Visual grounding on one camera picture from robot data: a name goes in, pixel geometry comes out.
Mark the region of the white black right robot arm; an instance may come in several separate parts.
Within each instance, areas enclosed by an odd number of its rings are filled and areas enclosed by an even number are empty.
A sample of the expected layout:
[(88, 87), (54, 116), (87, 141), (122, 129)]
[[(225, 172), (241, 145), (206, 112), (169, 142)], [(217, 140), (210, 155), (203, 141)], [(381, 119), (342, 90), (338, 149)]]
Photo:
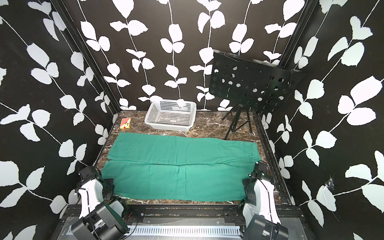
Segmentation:
[(278, 217), (274, 186), (267, 179), (250, 177), (245, 187), (246, 198), (242, 210), (246, 228), (244, 240), (287, 240), (289, 231)]

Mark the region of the green long pants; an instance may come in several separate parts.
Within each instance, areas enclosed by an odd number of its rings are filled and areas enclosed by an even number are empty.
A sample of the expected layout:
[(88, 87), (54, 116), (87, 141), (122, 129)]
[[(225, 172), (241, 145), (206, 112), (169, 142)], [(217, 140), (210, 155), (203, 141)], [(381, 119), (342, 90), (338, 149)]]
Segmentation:
[(239, 201), (261, 160), (252, 142), (120, 133), (102, 168), (115, 193), (139, 200)]

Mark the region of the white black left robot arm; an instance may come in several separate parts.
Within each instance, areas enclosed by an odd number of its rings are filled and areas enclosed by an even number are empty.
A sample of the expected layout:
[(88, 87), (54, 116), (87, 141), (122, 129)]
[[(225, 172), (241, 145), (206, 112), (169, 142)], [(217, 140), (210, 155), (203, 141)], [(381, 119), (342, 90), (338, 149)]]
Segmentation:
[(121, 198), (108, 203), (103, 195), (104, 183), (93, 175), (79, 182), (76, 188), (82, 209), (71, 230), (78, 240), (122, 240), (131, 233), (124, 220), (124, 216), (131, 216), (129, 207)]

